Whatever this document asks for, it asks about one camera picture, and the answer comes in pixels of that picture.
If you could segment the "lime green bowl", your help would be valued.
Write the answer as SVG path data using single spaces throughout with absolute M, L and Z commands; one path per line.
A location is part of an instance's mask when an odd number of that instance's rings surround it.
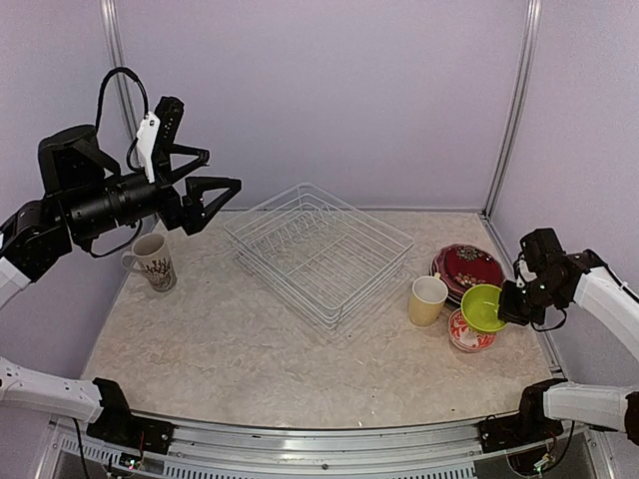
M 501 288 L 492 284 L 471 287 L 462 297 L 460 309 L 466 324 L 473 330 L 494 334 L 506 322 L 498 317 Z

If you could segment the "white bowl red pattern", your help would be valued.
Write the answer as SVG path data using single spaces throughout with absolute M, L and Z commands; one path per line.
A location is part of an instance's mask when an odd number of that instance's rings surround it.
M 479 352 L 490 348 L 496 340 L 493 333 L 480 333 L 466 323 L 460 308 L 448 318 L 448 336 L 451 343 L 465 352 Z

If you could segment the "dark brown plate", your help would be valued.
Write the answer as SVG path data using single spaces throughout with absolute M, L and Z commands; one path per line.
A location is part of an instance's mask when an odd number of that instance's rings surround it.
M 478 284 L 501 286 L 504 273 L 488 252 L 472 244 L 454 243 L 442 248 L 430 265 L 448 288 L 447 300 L 460 305 L 463 295 Z

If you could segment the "white floral mug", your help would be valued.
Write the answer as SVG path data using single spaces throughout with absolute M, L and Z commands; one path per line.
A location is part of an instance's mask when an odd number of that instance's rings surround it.
M 121 256 L 125 270 L 142 276 L 156 292 L 167 292 L 177 282 L 177 275 L 166 238 L 151 233 L 136 239 Z

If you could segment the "yellow mug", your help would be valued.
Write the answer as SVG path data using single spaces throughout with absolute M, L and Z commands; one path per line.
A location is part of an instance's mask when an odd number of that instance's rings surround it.
M 411 286 L 408 318 L 412 324 L 428 327 L 434 324 L 448 297 L 448 287 L 440 274 L 418 277 Z

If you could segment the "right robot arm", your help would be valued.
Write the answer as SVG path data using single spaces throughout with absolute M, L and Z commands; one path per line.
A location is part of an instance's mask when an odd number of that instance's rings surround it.
M 516 279 L 505 283 L 501 319 L 543 332 L 545 312 L 577 311 L 577 322 L 556 324 L 567 379 L 526 387 L 510 432 L 522 443 L 560 430 L 565 421 L 622 433 L 638 441 L 638 295 L 591 249 L 527 245 L 514 264 Z

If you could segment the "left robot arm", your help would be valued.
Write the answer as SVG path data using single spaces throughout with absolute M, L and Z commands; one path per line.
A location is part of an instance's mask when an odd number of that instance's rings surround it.
M 122 174 L 102 151 L 93 125 L 44 139 L 38 161 L 45 194 L 22 206 L 1 227 L 1 301 L 9 302 L 78 246 L 85 252 L 100 235 L 140 226 L 158 216 L 169 231 L 202 231 L 242 187 L 241 181 L 198 177 L 209 152 L 161 141 L 154 148 L 157 176 Z M 121 444 L 133 442 L 140 423 L 120 386 L 97 378 L 75 381 L 1 361 L 1 402 L 100 426 Z

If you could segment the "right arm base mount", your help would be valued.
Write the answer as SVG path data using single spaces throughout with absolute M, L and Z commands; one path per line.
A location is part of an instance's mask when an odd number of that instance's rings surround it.
M 491 453 L 558 437 L 564 428 L 558 420 L 537 420 L 515 413 L 487 416 L 478 422 L 477 431 L 482 452 Z

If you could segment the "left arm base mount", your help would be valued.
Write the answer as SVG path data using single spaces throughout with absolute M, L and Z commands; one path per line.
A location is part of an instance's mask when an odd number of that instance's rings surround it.
M 89 423 L 90 437 L 119 446 L 166 455 L 173 440 L 175 426 L 167 421 L 133 414 L 103 413 Z

